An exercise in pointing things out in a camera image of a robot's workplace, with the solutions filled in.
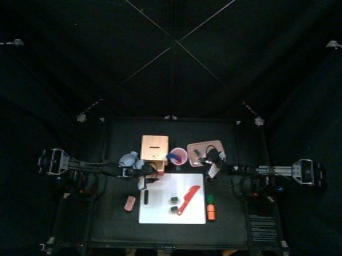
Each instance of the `black curtain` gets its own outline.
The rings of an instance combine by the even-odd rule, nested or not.
[[[332,49],[280,106],[266,130],[276,165],[309,158],[326,168],[328,190],[288,183],[281,205],[289,243],[308,255],[342,255],[341,78],[342,51]]]
[[[57,203],[37,164],[45,148],[71,149],[77,123],[35,59],[21,50],[0,47],[2,255],[22,255],[31,247],[38,255],[51,235]],[[10,254],[11,248],[23,249]]]

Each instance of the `small box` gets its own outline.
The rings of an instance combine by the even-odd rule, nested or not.
[[[158,174],[165,174],[169,154],[169,136],[143,135],[141,159],[155,163]]]

